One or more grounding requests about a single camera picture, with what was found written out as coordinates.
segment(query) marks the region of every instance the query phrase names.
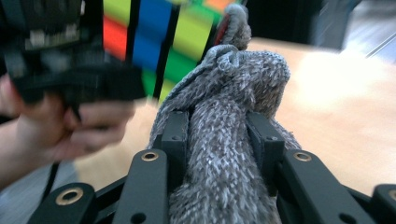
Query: colorful cube face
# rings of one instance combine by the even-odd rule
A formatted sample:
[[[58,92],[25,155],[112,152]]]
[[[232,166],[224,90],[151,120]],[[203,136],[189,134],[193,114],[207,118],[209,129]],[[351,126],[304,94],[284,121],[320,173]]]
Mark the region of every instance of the colorful cube face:
[[[147,93],[160,101],[213,46],[224,8],[239,2],[175,1],[104,0],[105,51],[141,67]]]

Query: wooden table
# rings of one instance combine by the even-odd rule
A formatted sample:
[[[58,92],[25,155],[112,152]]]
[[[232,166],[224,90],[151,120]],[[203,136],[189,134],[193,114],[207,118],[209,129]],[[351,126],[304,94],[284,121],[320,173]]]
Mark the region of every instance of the wooden table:
[[[371,195],[396,183],[396,65],[327,49],[253,39],[248,50],[283,55],[291,71],[276,119],[319,156],[339,181]],[[140,103],[124,140],[76,161],[80,179],[99,189],[127,174],[144,149],[155,103]]]

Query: human hand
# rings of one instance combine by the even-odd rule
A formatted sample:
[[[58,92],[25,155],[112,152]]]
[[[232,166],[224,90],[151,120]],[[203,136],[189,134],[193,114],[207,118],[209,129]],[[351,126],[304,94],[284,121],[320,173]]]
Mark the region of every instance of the human hand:
[[[9,77],[2,85],[5,111],[19,115],[15,121],[16,149],[27,157],[34,155],[43,165],[88,155],[119,142],[134,114],[131,102],[99,102],[81,105],[78,120],[58,95],[47,93],[41,102],[26,105]]]

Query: gray knitted fabric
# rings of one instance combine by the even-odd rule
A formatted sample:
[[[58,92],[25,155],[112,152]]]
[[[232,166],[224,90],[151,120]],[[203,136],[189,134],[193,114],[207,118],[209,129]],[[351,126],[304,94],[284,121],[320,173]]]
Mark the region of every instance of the gray knitted fabric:
[[[248,14],[231,5],[229,28],[221,45],[179,82],[155,119],[148,148],[163,133],[171,111],[192,111],[189,164],[183,184],[170,196],[171,223],[278,223],[275,200],[268,196],[253,158],[246,113],[260,112],[286,140],[301,149],[275,120],[290,78],[285,60],[268,51],[245,51],[250,39]]]

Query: finger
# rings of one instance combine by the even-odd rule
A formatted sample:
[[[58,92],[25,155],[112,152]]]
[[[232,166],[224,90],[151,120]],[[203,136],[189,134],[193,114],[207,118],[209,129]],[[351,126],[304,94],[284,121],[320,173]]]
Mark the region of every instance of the finger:
[[[64,115],[64,102],[57,94],[45,93],[44,98],[33,105],[23,104],[21,113],[31,119],[46,121],[62,121]]]
[[[70,141],[83,144],[88,150],[98,150],[109,144],[118,143],[125,135],[125,127],[128,120],[119,122],[105,130],[89,129],[76,130],[72,133]]]
[[[0,113],[16,118],[21,113],[23,101],[9,75],[0,77]]]
[[[81,119],[78,118],[72,108],[68,108],[64,113],[64,125],[70,131],[81,126]]]
[[[79,109],[83,127],[117,125],[134,115],[134,104],[126,102],[100,102],[81,105]]]

